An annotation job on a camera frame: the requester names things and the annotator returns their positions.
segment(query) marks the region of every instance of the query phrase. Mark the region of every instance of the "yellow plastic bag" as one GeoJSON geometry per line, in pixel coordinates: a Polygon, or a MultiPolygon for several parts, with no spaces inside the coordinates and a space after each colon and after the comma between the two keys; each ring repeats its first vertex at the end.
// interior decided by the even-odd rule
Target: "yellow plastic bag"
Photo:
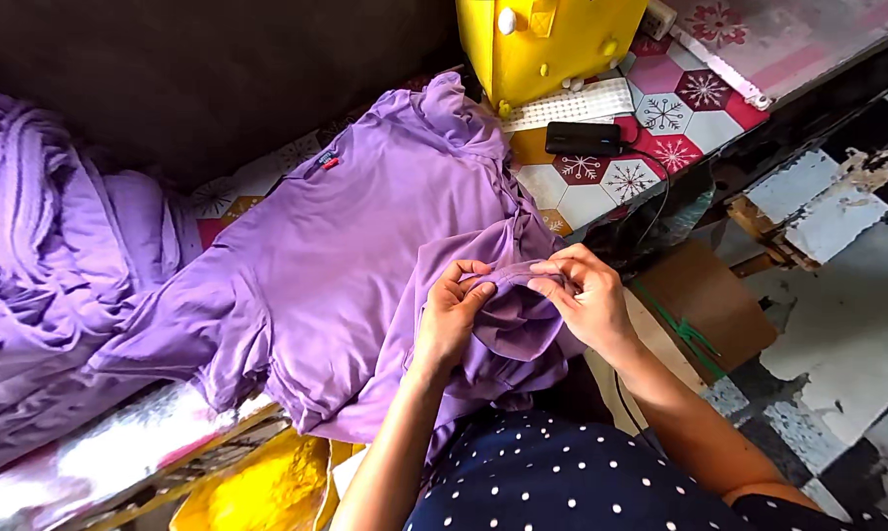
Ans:
{"type": "Polygon", "coordinates": [[[352,453],[352,444],[290,428],[208,478],[178,508],[169,529],[320,531],[338,505],[329,470],[352,453]]]}

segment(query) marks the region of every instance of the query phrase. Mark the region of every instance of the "navy polka dot top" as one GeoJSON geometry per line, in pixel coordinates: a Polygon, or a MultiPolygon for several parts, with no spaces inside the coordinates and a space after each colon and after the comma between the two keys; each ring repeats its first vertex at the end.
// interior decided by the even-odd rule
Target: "navy polka dot top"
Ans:
{"type": "MultiPolygon", "coordinates": [[[[883,517],[873,523],[888,529],[883,517]]],[[[858,528],[756,494],[729,507],[613,426],[577,425],[533,410],[478,416],[463,431],[404,525],[429,529],[858,528]]]]}

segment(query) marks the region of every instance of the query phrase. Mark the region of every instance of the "purple t-shirt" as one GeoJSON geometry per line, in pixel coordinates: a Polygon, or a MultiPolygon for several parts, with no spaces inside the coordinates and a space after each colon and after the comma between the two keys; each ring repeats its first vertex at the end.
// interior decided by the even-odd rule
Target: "purple t-shirt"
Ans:
{"type": "Polygon", "coordinates": [[[143,301],[91,366],[194,377],[217,409],[263,384],[301,432],[369,442],[428,289],[451,260],[476,259],[497,268],[499,291],[437,426],[491,402],[524,405],[521,393],[563,377],[581,346],[554,341],[558,314],[521,286],[531,274],[516,264],[561,242],[503,172],[507,151],[457,74],[387,92],[143,301]],[[324,165],[328,154],[339,162],[324,165]]]}

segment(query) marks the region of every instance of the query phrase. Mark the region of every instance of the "finger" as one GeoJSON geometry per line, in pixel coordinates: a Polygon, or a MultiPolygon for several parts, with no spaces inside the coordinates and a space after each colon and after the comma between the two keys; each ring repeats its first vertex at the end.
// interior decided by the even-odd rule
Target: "finger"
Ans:
{"type": "Polygon", "coordinates": [[[529,270],[543,275],[564,275],[579,286],[590,282],[592,268],[573,258],[546,260],[532,264],[529,270]]]}
{"type": "Polygon", "coordinates": [[[470,291],[471,288],[474,287],[474,283],[479,280],[480,280],[480,275],[474,275],[472,277],[467,277],[464,280],[457,283],[457,285],[460,287],[461,297],[463,297],[464,294],[466,294],[468,291],[470,291]]]}
{"type": "Polygon", "coordinates": [[[480,308],[483,307],[486,300],[489,299],[494,293],[496,293],[496,291],[496,284],[480,284],[472,289],[470,293],[464,296],[464,300],[461,302],[460,306],[465,307],[472,313],[476,314],[480,310],[480,308]]]}
{"type": "Polygon", "coordinates": [[[579,260],[588,265],[604,264],[604,262],[595,256],[595,253],[591,252],[588,247],[585,247],[585,244],[575,244],[573,246],[565,247],[550,256],[549,260],[558,260],[562,258],[579,260]]]}
{"type": "Polygon", "coordinates": [[[453,262],[448,264],[446,269],[444,269],[444,272],[441,273],[440,278],[442,280],[449,280],[456,283],[460,280],[460,277],[462,277],[464,273],[477,273],[479,275],[485,275],[489,272],[490,266],[484,264],[479,260],[454,260],[453,262]]]}
{"type": "Polygon", "coordinates": [[[552,279],[530,279],[526,287],[550,300],[556,306],[559,314],[562,314],[562,319],[567,319],[572,310],[578,307],[578,301],[552,279]]]}

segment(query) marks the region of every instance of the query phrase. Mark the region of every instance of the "clothing label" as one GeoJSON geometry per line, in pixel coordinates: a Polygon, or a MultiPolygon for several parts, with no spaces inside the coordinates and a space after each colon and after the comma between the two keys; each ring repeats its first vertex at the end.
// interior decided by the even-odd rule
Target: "clothing label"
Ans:
{"type": "Polygon", "coordinates": [[[320,165],[324,170],[330,169],[332,166],[339,163],[339,157],[335,155],[334,151],[327,151],[320,155],[317,159],[317,164],[320,165]]]}

